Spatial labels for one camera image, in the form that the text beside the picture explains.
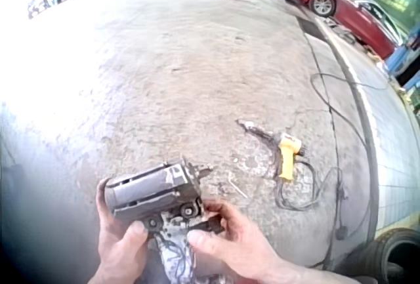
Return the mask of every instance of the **red car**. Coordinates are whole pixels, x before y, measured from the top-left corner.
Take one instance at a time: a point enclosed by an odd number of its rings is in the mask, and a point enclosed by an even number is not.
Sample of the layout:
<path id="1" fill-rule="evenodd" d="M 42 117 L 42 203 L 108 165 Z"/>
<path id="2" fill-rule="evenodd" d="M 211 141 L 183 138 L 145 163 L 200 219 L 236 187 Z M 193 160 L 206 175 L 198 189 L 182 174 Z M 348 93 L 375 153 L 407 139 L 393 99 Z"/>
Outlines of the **red car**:
<path id="1" fill-rule="evenodd" d="M 392 18 L 374 0 L 300 1 L 318 16 L 333 16 L 383 60 L 403 41 Z"/>

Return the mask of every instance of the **disassembled power tool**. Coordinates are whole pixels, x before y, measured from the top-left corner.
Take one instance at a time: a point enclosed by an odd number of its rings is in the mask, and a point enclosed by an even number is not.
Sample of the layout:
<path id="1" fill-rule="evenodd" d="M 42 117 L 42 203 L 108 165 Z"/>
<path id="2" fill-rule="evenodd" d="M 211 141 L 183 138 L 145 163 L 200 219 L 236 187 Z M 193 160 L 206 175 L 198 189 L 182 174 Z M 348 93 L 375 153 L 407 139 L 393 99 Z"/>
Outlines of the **disassembled power tool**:
<path id="1" fill-rule="evenodd" d="M 222 232 L 220 215 L 209 219 L 203 215 L 200 179 L 212 170 L 181 158 L 106 185 L 105 201 L 113 215 L 126 223 L 141 220 L 156 239 L 171 283 L 194 279 L 196 260 L 186 240 L 188 231 Z"/>

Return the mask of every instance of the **electrical cord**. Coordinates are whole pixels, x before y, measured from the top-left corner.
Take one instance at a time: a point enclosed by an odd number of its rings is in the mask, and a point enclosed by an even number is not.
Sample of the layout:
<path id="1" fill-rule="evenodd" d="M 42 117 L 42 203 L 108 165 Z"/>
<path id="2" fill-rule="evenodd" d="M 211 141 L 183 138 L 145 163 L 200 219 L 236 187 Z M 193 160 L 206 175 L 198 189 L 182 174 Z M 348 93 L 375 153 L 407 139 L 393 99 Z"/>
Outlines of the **electrical cord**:
<path id="1" fill-rule="evenodd" d="M 379 87 L 378 88 L 378 87 L 374 87 L 374 86 L 371 86 L 371 85 L 368 85 L 368 84 L 363 84 L 363 83 L 359 83 L 359 82 L 355 82 L 355 81 L 350 81 L 348 79 L 343 79 L 343 78 L 338 77 L 338 76 L 333 75 L 333 74 L 322 73 L 321 68 L 320 68 L 320 65 L 318 63 L 318 59 L 316 58 L 314 49 L 313 49 L 312 45 L 310 44 L 310 41 L 308 40 L 308 37 L 306 36 L 306 34 L 303 33 L 303 35 L 304 35 L 304 37 L 305 37 L 305 39 L 306 39 L 306 41 L 307 41 L 307 43 L 308 43 L 308 45 L 310 47 L 310 50 L 311 50 L 311 53 L 312 53 L 312 57 L 313 57 L 313 59 L 315 61 L 315 64 L 316 64 L 316 67 L 317 67 L 317 70 L 318 70 L 318 73 L 312 74 L 310 76 L 310 84 L 311 84 L 312 88 L 314 89 L 314 92 L 321 99 L 321 101 L 328 107 L 328 111 L 329 111 L 330 116 L 331 116 L 331 124 L 333 125 L 333 132 L 334 132 L 334 138 L 335 138 L 335 153 L 336 153 L 336 158 L 337 158 L 337 166 L 336 167 L 333 167 L 333 169 L 334 168 L 340 169 L 340 167 L 339 167 L 338 144 L 337 144 L 337 136 L 336 136 L 336 133 L 335 133 L 335 122 L 334 122 L 333 113 L 337 114 L 341 119 L 343 119 L 350 126 L 350 128 L 354 131 L 354 133 L 356 134 L 356 136 L 358 137 L 358 139 L 362 143 L 363 147 L 365 148 L 365 151 L 367 151 L 367 152 L 368 152 L 368 147 L 366 145 L 366 142 L 365 142 L 363 136 L 358 132 L 356 126 L 347 117 L 345 117 L 339 110 L 337 110 L 336 108 L 334 108 L 331 105 L 331 102 L 330 102 L 330 99 L 329 99 L 329 96 L 328 96 L 328 92 L 327 92 L 327 88 L 326 88 L 326 84 L 325 84 L 325 81 L 324 81 L 324 77 L 332 77 L 332 78 L 334 78 L 334 79 L 336 79 L 338 81 L 345 82 L 345 83 L 349 84 L 350 86 L 351 85 L 359 85 L 359 86 L 363 86 L 363 87 L 368 87 L 368 88 L 374 89 L 376 91 L 384 91 L 384 90 L 386 90 L 388 88 L 388 85 L 390 83 L 390 80 L 387 81 L 387 84 L 384 87 Z M 314 80 L 315 80 L 316 77 L 320 77 L 321 78 L 322 83 L 324 85 L 325 94 L 327 96 L 327 99 L 325 99 L 322 96 L 321 92 L 316 88 L 316 86 L 314 84 Z M 371 201 L 369 199 L 362 220 L 360 221 L 360 223 L 357 226 L 357 228 L 352 233 L 349 234 L 348 233 L 348 228 L 347 228 L 347 226 L 344 226 L 343 225 L 343 221 L 342 221 L 342 218 L 341 218 L 341 202 L 342 202 L 342 200 L 345 199 L 344 189 L 343 189 L 343 179 L 341 178 L 342 176 L 340 176 L 341 173 L 342 173 L 342 171 L 340 170 L 338 172 L 338 175 L 337 175 L 336 200 L 335 200 L 335 218 L 334 218 L 334 226 L 333 226 L 333 228 L 334 229 L 336 228 L 337 221 L 339 223 L 339 227 L 335 229 L 335 233 L 333 234 L 333 235 L 335 235 L 335 237 L 332 235 L 331 238 L 330 238 L 330 242 L 329 242 L 329 246 L 328 246 L 327 252 L 325 254 L 325 258 L 322 261 L 319 261 L 319 262 L 313 264 L 312 266 L 309 266 L 309 268 L 315 268 L 317 266 L 321 266 L 322 265 L 323 266 L 323 270 L 326 270 L 327 267 L 328 267 L 328 265 L 331 263 L 331 252 L 332 252 L 332 247 L 333 247 L 334 239 L 344 240 L 344 239 L 347 239 L 347 238 L 352 237 L 361 228 L 361 226 L 363 225 L 366 217 L 368 216 L 368 213 L 370 212 Z"/>

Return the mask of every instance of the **drill bit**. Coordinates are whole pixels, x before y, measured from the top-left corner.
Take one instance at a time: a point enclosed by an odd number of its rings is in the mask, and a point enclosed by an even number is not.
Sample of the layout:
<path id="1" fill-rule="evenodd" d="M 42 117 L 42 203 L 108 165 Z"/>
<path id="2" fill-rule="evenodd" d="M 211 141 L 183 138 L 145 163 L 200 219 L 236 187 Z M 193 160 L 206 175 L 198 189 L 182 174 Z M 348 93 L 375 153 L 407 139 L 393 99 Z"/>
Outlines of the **drill bit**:
<path id="1" fill-rule="evenodd" d="M 258 127 L 254 124 L 252 121 L 246 121 L 243 119 L 237 119 L 236 123 L 241 126 L 245 132 L 250 132 L 254 135 L 260 136 L 261 138 L 264 138 L 266 140 L 273 139 L 273 133 L 265 131 L 263 128 Z"/>

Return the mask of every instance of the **garage floor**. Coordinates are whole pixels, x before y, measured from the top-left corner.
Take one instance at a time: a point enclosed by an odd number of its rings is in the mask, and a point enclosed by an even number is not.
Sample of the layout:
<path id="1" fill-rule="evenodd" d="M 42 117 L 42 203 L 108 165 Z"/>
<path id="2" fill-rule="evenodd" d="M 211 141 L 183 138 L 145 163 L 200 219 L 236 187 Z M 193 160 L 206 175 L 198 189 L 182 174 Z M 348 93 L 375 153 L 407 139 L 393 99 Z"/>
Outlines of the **garage floor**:
<path id="1" fill-rule="evenodd" d="M 1 162 L 25 173 L 2 181 L 2 240 L 12 261 L 44 283 L 86 282 L 98 263 L 97 182 L 180 153 L 217 167 L 203 181 L 205 195 L 235 203 L 280 255 L 307 266 L 329 248 L 338 166 L 352 237 L 335 254 L 363 243 L 366 150 L 311 87 L 314 55 L 321 71 L 344 75 L 297 17 L 306 18 L 283 0 L 68 0 L 6 33 Z M 348 85 L 330 77 L 314 85 L 362 134 Z M 271 153 L 237 118 L 303 140 L 318 178 L 331 176 L 316 207 L 275 206 Z M 312 181 L 296 168 L 287 194 L 302 202 Z"/>

